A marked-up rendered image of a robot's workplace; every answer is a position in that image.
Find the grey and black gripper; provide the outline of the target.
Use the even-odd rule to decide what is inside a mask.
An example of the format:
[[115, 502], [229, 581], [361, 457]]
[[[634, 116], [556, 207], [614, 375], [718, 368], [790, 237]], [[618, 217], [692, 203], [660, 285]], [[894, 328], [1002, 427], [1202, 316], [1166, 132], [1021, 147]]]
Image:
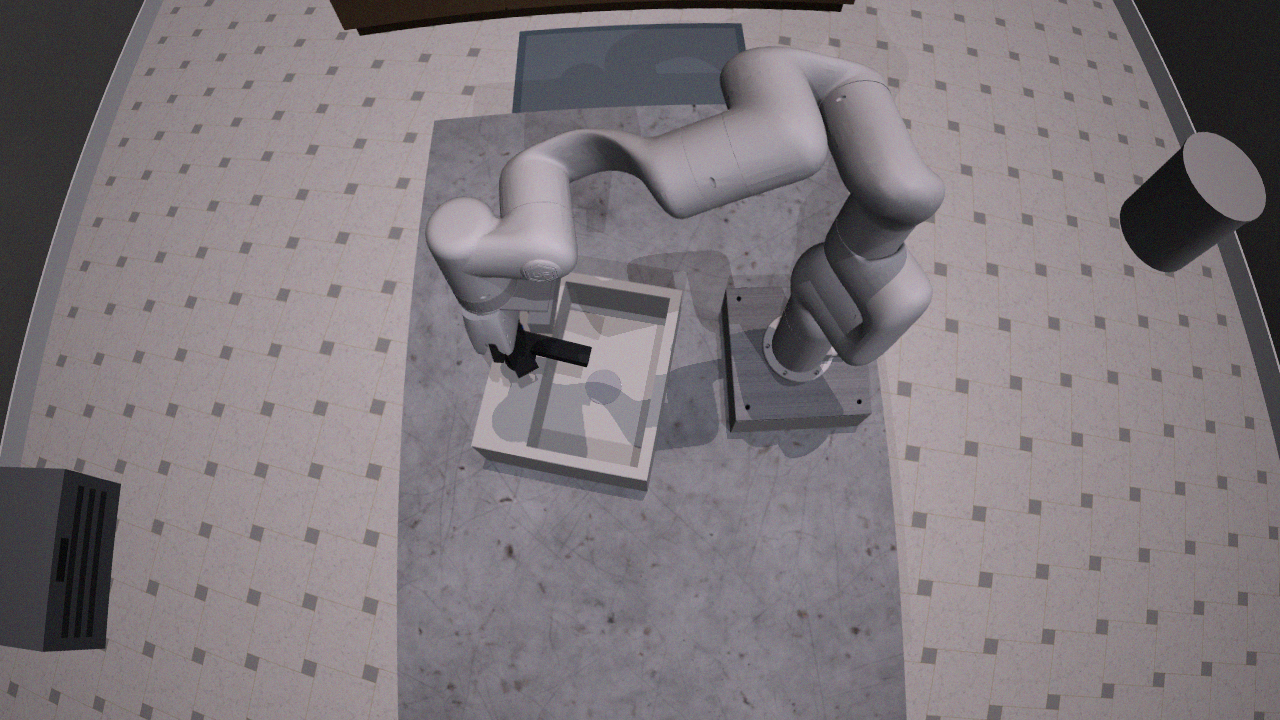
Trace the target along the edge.
[[494, 363], [504, 363], [506, 355], [509, 356], [517, 348], [525, 348], [524, 332], [521, 328], [517, 329], [520, 311], [507, 311], [499, 307], [492, 313], [472, 313], [462, 306], [462, 315], [475, 351], [485, 355], [486, 347], [489, 347]]

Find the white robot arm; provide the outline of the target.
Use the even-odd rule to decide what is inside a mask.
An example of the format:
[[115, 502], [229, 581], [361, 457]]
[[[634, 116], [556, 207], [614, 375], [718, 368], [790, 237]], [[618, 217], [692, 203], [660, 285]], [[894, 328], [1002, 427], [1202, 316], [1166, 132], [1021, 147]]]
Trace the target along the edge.
[[796, 383], [815, 380], [837, 355], [852, 366], [881, 357], [931, 304], [905, 240], [945, 200], [884, 78], [858, 61], [767, 46], [732, 56], [721, 90], [727, 111], [664, 135], [570, 129], [525, 149], [500, 172], [500, 218], [474, 197], [438, 206], [426, 242], [458, 302], [527, 311], [531, 333], [553, 334], [559, 278], [579, 258], [570, 183], [585, 176], [635, 176], [685, 219], [814, 176], [829, 146], [850, 195], [826, 242], [797, 259], [762, 350]]

